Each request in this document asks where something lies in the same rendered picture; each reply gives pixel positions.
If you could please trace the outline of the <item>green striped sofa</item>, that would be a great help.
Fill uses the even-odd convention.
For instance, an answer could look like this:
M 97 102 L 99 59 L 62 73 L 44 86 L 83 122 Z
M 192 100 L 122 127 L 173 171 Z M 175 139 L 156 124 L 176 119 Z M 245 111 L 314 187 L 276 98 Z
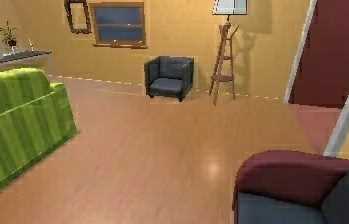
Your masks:
M 36 68 L 0 72 L 0 191 L 76 134 L 63 83 Z

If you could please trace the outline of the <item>dark framed wall picture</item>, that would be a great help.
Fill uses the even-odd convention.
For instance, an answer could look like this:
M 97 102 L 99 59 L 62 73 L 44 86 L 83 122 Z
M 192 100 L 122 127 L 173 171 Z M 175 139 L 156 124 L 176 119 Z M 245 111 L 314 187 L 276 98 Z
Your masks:
M 67 23 L 73 34 L 92 32 L 89 7 L 86 0 L 64 0 Z

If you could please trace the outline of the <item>dark grey side table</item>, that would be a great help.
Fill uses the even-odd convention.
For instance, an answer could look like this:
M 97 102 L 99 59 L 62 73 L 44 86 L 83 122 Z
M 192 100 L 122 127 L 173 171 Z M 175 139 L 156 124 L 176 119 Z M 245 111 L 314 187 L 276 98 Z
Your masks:
M 0 58 L 0 66 L 2 65 L 9 65 L 9 64 L 18 64 L 18 63 L 24 63 L 27 61 L 34 61 L 39 58 L 46 58 L 49 62 L 49 67 L 51 70 L 51 73 L 54 73 L 54 66 L 51 59 L 51 51 L 23 51 L 23 52 L 16 52 L 12 53 L 10 55 L 3 56 Z

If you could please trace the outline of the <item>green potted house plant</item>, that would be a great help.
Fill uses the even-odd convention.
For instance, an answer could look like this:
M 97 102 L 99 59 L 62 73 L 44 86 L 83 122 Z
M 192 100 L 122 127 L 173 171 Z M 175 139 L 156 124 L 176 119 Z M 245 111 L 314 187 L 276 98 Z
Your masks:
M 17 44 L 17 39 L 14 35 L 14 31 L 17 31 L 17 28 L 11 27 L 9 22 L 6 22 L 6 25 L 4 27 L 0 27 L 2 42 L 9 47 L 13 47 Z

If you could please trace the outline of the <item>wooden framed window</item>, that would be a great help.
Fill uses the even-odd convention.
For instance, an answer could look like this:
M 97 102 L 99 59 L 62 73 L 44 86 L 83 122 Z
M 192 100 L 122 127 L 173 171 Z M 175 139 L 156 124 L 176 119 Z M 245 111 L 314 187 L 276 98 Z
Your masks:
M 96 45 L 146 48 L 143 2 L 90 3 Z

